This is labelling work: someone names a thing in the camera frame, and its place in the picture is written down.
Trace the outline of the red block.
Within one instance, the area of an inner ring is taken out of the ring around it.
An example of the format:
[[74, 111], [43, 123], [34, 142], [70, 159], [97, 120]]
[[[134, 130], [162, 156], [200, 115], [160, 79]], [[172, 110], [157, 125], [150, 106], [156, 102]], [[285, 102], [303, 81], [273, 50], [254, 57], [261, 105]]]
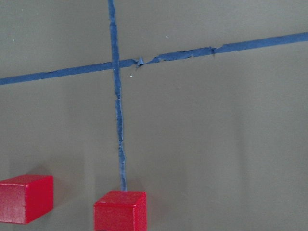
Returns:
[[93, 205], [95, 231], [146, 231], [146, 192], [110, 191]]
[[0, 182], [0, 221], [28, 224], [53, 210], [53, 176], [25, 174]]

